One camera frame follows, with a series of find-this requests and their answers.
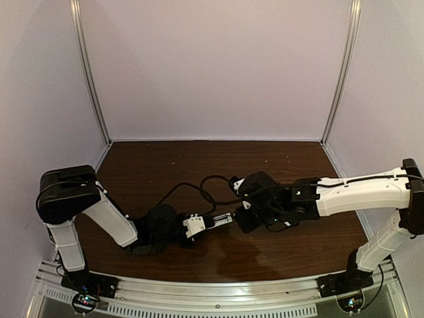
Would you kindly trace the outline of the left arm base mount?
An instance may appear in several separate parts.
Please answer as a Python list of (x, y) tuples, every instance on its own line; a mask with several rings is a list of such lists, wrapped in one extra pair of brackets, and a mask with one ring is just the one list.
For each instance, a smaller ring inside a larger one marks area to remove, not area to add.
[(62, 277), (60, 285), (76, 293), (70, 304), (77, 315), (85, 317), (104, 303), (102, 298), (115, 297), (118, 278), (92, 273), (87, 266), (83, 270), (70, 272), (65, 269), (60, 254), (57, 256), (57, 261), (56, 273)]

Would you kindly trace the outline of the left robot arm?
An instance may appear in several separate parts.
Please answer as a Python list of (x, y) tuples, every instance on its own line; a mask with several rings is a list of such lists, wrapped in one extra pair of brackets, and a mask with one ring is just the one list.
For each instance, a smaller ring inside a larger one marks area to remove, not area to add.
[(86, 257), (75, 220), (86, 215), (131, 254), (162, 252), (168, 244), (190, 246), (196, 235), (214, 227), (211, 215), (178, 213), (160, 203), (140, 218), (123, 213), (97, 180), (90, 165), (50, 170), (40, 178), (36, 210), (62, 259), (66, 274), (85, 274)]

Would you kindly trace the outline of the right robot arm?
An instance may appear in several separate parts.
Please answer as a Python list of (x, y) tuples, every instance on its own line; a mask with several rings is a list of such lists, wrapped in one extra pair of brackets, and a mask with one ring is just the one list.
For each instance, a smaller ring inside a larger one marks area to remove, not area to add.
[(350, 255), (347, 273), (365, 276), (407, 239), (423, 234), (423, 175), (412, 158), (399, 168), (355, 178), (305, 178), (280, 184), (264, 172), (232, 186), (242, 200), (235, 217), (243, 232), (278, 223), (285, 229), (355, 210), (396, 212), (366, 244)]

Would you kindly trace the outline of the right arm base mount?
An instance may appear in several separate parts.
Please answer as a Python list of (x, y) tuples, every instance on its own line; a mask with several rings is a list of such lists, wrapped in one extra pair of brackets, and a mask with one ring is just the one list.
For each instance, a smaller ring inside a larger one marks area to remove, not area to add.
[(358, 269), (356, 254), (358, 249), (353, 250), (347, 260), (346, 270), (338, 274), (328, 274), (316, 279), (317, 287), (322, 298), (336, 296), (339, 309), (350, 316), (365, 310), (378, 296), (377, 294), (365, 304), (363, 289), (373, 285), (373, 272), (365, 272)]

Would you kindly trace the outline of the white remote control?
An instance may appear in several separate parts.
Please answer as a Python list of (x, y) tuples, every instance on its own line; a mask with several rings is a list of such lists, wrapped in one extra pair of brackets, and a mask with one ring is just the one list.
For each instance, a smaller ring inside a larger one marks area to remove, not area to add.
[(225, 213), (225, 214), (214, 217), (213, 222), (214, 222), (214, 227), (220, 227), (220, 226), (232, 223), (233, 217), (231, 213)]

